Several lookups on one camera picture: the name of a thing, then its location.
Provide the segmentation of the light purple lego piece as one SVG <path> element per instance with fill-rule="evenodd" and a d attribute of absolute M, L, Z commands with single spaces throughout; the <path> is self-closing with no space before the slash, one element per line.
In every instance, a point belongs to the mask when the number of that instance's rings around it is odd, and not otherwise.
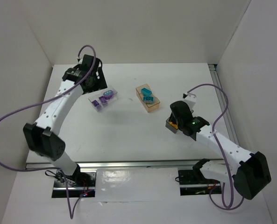
<path fill-rule="evenodd" d="M 112 90 L 108 90 L 103 93 L 103 96 L 106 100 L 109 100 L 114 95 L 114 92 Z"/>

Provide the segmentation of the dark purple lego brick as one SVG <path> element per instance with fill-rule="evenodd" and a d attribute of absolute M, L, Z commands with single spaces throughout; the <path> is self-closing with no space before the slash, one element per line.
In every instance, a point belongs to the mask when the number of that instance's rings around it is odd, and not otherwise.
<path fill-rule="evenodd" d="M 100 104 L 97 100 L 92 101 L 94 107 L 100 107 Z"/>

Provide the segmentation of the long teal lego brick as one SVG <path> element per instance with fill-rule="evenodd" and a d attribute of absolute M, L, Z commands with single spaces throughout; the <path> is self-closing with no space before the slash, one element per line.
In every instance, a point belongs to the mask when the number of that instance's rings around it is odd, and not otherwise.
<path fill-rule="evenodd" d="M 143 102 L 148 105 L 152 105 L 154 103 L 153 96 L 143 96 Z"/>

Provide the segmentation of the curved teal lego brick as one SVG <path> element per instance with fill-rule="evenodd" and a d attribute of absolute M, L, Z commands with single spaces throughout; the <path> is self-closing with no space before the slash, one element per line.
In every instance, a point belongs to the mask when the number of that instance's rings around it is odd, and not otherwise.
<path fill-rule="evenodd" d="M 142 88 L 141 89 L 141 93 L 144 95 L 144 96 L 151 96 L 152 95 L 152 91 L 147 89 L 147 88 Z"/>

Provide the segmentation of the small purple lego brick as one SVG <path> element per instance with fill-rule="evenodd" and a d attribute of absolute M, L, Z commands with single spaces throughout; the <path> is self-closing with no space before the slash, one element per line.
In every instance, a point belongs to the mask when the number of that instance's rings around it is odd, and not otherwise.
<path fill-rule="evenodd" d="M 107 102 L 106 99 L 104 98 L 104 96 L 99 97 L 99 100 L 102 104 Z"/>

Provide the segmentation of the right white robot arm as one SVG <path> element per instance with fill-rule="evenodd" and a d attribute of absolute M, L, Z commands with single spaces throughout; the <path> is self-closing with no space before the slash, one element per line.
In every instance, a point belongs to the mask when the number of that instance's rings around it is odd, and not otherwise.
<path fill-rule="evenodd" d="M 175 123 L 184 135 L 225 157 L 223 165 L 209 159 L 197 162 L 192 168 L 197 180 L 212 179 L 232 183 L 235 190 L 247 200 L 253 199 L 271 182 L 264 154 L 252 153 L 214 131 L 208 121 L 192 115 L 185 101 L 172 103 L 170 109 L 169 121 Z"/>

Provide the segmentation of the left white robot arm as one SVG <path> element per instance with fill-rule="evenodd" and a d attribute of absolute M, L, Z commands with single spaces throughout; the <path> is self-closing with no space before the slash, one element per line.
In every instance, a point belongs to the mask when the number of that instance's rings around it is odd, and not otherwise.
<path fill-rule="evenodd" d="M 65 142 L 59 137 L 61 126 L 70 109 L 84 94 L 107 88 L 102 61 L 84 55 L 80 62 L 69 68 L 62 77 L 56 100 L 33 123 L 26 123 L 23 132 L 30 151 L 47 159 L 67 176 L 76 176 L 80 168 L 65 152 Z"/>

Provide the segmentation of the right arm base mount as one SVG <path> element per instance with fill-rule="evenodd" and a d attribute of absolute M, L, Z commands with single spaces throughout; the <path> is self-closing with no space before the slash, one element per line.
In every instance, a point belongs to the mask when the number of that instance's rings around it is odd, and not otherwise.
<path fill-rule="evenodd" d="M 191 169 L 178 170 L 175 181 L 179 183 L 181 196 L 199 196 L 221 194 L 221 185 L 217 180 L 197 179 Z"/>

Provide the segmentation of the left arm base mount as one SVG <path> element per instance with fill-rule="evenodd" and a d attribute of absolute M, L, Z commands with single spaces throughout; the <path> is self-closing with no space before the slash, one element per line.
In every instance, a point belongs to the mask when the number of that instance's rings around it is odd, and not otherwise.
<path fill-rule="evenodd" d="M 84 194 L 84 198 L 95 197 L 95 184 L 96 184 L 96 171 L 87 172 L 90 180 L 81 180 L 80 183 L 75 183 L 74 181 L 67 178 L 67 186 L 69 191 L 69 196 L 71 198 L 77 198 L 81 194 Z M 53 172 L 51 170 L 46 170 L 45 175 L 52 177 L 54 180 L 52 198 L 66 198 L 66 186 L 64 182 L 64 177 L 61 172 Z"/>

